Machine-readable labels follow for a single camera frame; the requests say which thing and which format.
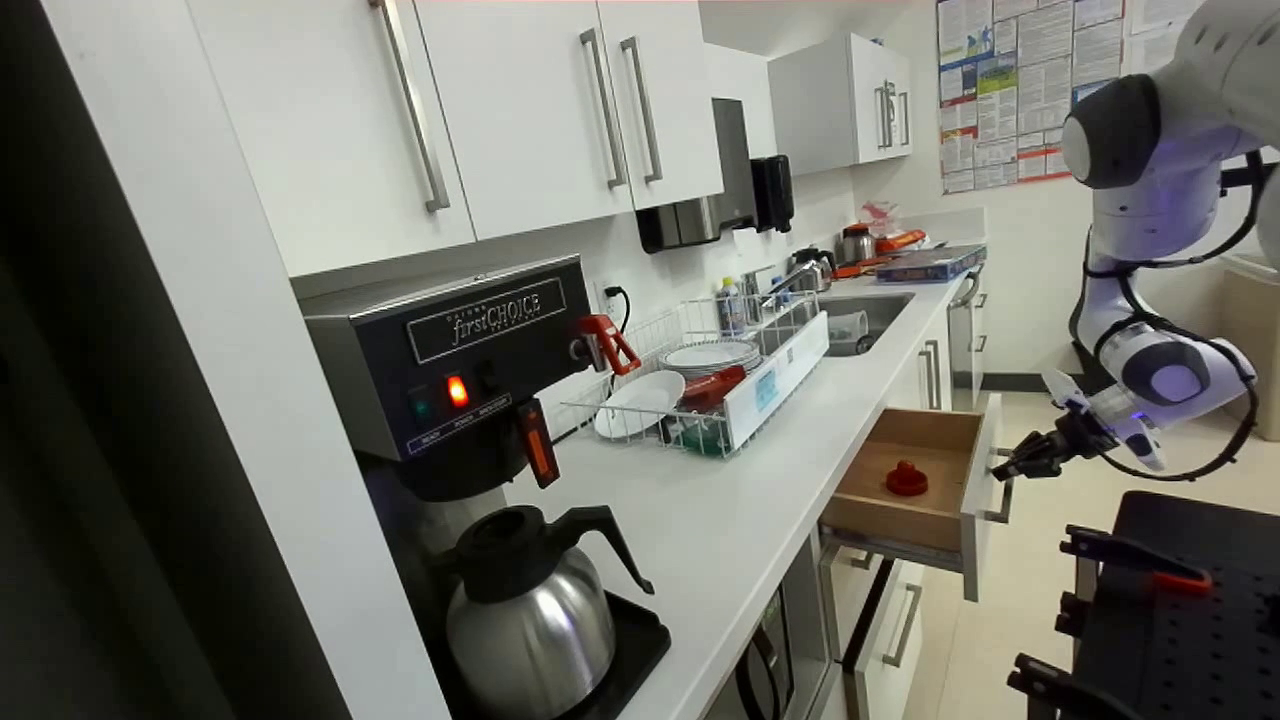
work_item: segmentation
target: white countertop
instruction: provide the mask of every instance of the white countertop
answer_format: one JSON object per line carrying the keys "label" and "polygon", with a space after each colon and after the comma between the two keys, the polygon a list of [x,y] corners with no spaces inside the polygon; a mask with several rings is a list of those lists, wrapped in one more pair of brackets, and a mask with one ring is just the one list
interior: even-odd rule
{"label": "white countertop", "polygon": [[676,445],[605,445],[583,429],[564,438],[560,480],[540,492],[532,474],[509,482],[511,505],[564,508],[607,505],[619,532],[655,582],[644,597],[600,535],[583,551],[607,590],[651,608],[670,646],[624,716],[699,716],[730,677],[748,634],[817,528],[826,495],[873,433],[890,380],[917,357],[927,323],[949,311],[952,284],[837,284],[830,295],[911,293],[865,357],[823,357],[791,401],[726,461],[704,461]]}

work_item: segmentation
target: poster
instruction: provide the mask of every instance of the poster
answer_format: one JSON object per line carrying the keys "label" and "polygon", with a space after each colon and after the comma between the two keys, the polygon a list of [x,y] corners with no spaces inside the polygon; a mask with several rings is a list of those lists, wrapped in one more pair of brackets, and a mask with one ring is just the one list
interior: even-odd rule
{"label": "poster", "polygon": [[1059,123],[1123,72],[1171,58],[1198,0],[934,0],[938,177],[984,190],[1066,177]]}

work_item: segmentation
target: kettle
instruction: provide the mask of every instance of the kettle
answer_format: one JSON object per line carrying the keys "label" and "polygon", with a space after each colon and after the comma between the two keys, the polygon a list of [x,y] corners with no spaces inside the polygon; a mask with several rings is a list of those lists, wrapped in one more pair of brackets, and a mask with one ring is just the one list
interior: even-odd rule
{"label": "kettle", "polygon": [[600,576],[576,546],[583,532],[605,532],[651,597],[607,508],[572,508],[556,523],[528,505],[499,508],[432,561],[459,576],[443,634],[487,716],[560,716],[610,669],[614,632]]}

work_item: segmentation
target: dish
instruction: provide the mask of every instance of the dish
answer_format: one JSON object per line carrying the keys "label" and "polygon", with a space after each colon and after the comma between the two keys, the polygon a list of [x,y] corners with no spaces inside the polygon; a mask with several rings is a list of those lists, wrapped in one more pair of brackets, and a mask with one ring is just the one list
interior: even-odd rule
{"label": "dish", "polygon": [[710,374],[710,370],[724,370],[730,365],[757,367],[759,365],[759,349],[757,345],[740,345],[740,338],[704,338],[704,345],[678,345],[678,349],[662,353],[660,365],[670,367],[670,370],[683,370],[683,374]]}
{"label": "dish", "polygon": [[647,370],[610,391],[597,412],[597,433],[605,438],[628,438],[660,425],[683,396],[678,370]]}

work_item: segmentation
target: sink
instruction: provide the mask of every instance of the sink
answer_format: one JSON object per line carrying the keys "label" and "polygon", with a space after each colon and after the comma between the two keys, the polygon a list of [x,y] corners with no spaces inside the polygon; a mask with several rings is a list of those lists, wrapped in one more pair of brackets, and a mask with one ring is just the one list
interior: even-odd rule
{"label": "sink", "polygon": [[894,295],[823,295],[830,349],[826,357],[865,357],[887,332],[887,323],[911,302],[911,293]]}

